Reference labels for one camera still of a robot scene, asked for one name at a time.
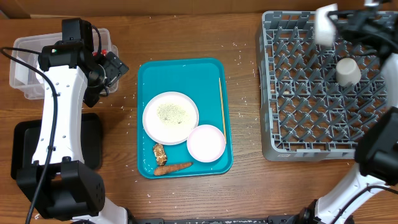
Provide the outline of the white cup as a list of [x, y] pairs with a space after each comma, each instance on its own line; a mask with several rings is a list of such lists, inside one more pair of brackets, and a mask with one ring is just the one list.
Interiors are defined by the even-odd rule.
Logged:
[[336, 81], [342, 87], [355, 85], [361, 79], [361, 71], [352, 58], [343, 58], [336, 64]]

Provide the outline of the red snack wrapper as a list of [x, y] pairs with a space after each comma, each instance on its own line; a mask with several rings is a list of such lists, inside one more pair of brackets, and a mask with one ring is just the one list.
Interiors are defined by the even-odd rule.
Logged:
[[108, 52], [107, 52], [107, 50], [105, 50], [105, 49], [101, 51], [101, 54], [104, 55], [104, 56], [105, 56], [107, 53], [108, 53]]

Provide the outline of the white saucer bowl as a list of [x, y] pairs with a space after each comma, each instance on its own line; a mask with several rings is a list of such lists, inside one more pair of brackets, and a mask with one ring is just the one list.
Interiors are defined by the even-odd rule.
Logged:
[[336, 27], [329, 20], [327, 14], [337, 11], [336, 3], [320, 7], [315, 11], [315, 22], [313, 25], [314, 42], [324, 47], [332, 47], [335, 42]]

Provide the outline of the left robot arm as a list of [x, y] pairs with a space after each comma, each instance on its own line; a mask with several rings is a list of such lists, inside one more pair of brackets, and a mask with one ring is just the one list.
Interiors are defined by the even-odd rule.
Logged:
[[81, 109], [94, 106], [103, 89], [129, 69], [113, 52], [94, 54], [90, 45], [60, 41], [39, 53], [31, 68], [44, 81], [39, 141], [31, 164], [19, 169], [17, 184], [30, 200], [28, 217], [74, 223], [133, 223], [130, 211], [105, 196], [102, 177], [85, 164]]

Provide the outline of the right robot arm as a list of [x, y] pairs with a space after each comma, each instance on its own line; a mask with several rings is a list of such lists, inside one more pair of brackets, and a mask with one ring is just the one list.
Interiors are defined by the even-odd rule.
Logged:
[[352, 214], [367, 200], [397, 184], [397, 27], [376, 22], [378, 7], [339, 11], [336, 5], [315, 13], [315, 42], [330, 46], [339, 34], [353, 44], [373, 49], [381, 61], [389, 110], [357, 145], [354, 166], [325, 196], [314, 200], [288, 223], [350, 223]]

